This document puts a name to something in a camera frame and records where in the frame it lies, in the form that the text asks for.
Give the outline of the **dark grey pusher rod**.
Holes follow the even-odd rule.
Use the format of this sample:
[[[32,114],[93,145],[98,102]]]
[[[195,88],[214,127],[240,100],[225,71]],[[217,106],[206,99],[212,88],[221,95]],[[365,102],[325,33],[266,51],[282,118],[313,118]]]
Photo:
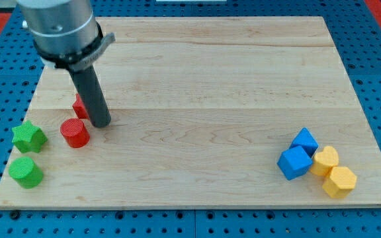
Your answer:
[[[111,115],[94,67],[90,66],[81,71],[73,71],[72,69],[68,71],[91,124],[96,128],[108,126]]]

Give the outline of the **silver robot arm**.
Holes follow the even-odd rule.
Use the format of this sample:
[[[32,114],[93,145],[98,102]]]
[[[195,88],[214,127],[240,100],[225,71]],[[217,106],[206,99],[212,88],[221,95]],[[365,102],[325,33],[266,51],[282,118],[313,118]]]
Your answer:
[[[103,33],[91,2],[18,0],[17,4],[42,60],[69,72],[94,127],[109,125],[111,115],[93,64],[115,42],[115,35]]]

